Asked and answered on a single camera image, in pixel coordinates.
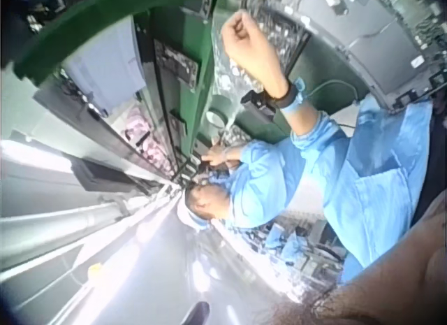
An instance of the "clear plastic sheet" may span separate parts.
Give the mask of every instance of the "clear plastic sheet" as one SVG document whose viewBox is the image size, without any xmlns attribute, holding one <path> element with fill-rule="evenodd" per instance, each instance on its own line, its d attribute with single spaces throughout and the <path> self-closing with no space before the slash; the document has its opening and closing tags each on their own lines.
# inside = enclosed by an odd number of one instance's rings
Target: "clear plastic sheet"
<svg viewBox="0 0 447 325">
<path fill-rule="evenodd" d="M 293 53 L 300 44 L 303 29 L 298 25 L 291 26 L 283 20 L 274 19 L 271 11 L 261 9 L 264 0 L 244 0 L 243 6 L 258 22 L 259 27 L 275 47 L 281 66 L 285 69 L 291 62 Z M 233 103 L 250 90 L 263 91 L 262 84 L 252 78 L 244 69 L 229 59 L 224 50 L 221 28 L 233 14 L 232 11 L 216 9 L 212 21 L 212 45 L 214 53 L 214 84 L 213 94 L 220 94 Z"/>
<path fill-rule="evenodd" d="M 216 10 L 212 21 L 212 47 L 214 55 L 214 84 L 213 94 L 220 94 L 233 103 L 239 103 L 240 99 L 250 90 L 261 92 L 262 84 L 251 78 L 245 70 L 230 60 L 225 53 L 222 43 L 221 29 L 225 21 L 233 12 Z"/>
</svg>

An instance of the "fluorescent light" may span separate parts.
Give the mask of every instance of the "fluorescent light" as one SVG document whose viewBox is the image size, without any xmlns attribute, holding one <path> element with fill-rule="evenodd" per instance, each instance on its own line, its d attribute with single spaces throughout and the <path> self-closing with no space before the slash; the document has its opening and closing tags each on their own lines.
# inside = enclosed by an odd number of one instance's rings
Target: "fluorescent light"
<svg viewBox="0 0 447 325">
<path fill-rule="evenodd" d="M 79 312 L 74 325 L 94 323 L 130 275 L 139 255 L 140 248 L 137 245 L 130 245 L 121 248 L 104 264 L 98 284 Z"/>
<path fill-rule="evenodd" d="M 226 312 L 228 313 L 228 318 L 234 325 L 240 325 L 239 318 L 237 318 L 236 311 L 233 306 L 227 305 Z"/>
<path fill-rule="evenodd" d="M 210 269 L 210 276 L 215 278 L 216 280 L 220 280 L 221 279 L 219 274 L 217 273 L 216 268 L 211 268 Z"/>
<path fill-rule="evenodd" d="M 199 261 L 193 263 L 193 282 L 198 292 L 203 293 L 210 289 L 211 279 L 205 274 L 203 266 Z"/>
<path fill-rule="evenodd" d="M 65 157 L 51 152 L 45 152 L 29 145 L 23 145 L 12 140 L 2 140 L 1 152 L 3 157 L 15 162 L 36 168 L 72 173 L 71 162 Z"/>
</svg>

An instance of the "ceiling light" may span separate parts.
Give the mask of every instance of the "ceiling light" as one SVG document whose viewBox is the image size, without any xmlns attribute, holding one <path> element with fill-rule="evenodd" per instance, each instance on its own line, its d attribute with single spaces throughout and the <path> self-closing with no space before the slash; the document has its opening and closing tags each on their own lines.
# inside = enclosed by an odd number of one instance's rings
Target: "ceiling light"
<svg viewBox="0 0 447 325">
<path fill-rule="evenodd" d="M 69 159 L 19 142 L 2 140 L 1 152 L 3 157 L 20 164 L 61 171 L 62 173 L 72 173 Z"/>
</svg>

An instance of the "wrist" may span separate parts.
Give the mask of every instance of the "wrist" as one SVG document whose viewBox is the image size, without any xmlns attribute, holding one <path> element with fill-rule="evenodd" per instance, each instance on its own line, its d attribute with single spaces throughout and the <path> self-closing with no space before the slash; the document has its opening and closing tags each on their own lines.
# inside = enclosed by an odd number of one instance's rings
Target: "wrist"
<svg viewBox="0 0 447 325">
<path fill-rule="evenodd" d="M 265 90 L 274 99 L 282 99 L 288 92 L 289 82 L 283 74 L 281 74 L 268 88 Z"/>
</svg>

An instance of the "black device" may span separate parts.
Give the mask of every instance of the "black device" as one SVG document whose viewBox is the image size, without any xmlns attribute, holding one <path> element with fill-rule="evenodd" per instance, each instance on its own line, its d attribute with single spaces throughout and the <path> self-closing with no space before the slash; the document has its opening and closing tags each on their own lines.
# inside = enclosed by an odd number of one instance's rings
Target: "black device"
<svg viewBox="0 0 447 325">
<path fill-rule="evenodd" d="M 251 90 L 242 97 L 240 103 L 262 123 L 273 122 L 276 109 L 272 105 L 272 98 L 267 92 L 256 93 Z"/>
<path fill-rule="evenodd" d="M 274 99 L 265 91 L 256 93 L 251 90 L 245 94 L 240 103 L 263 123 L 273 122 L 276 108 L 285 108 L 292 104 L 298 95 L 298 88 L 289 82 L 286 95 L 280 99 Z"/>
</svg>

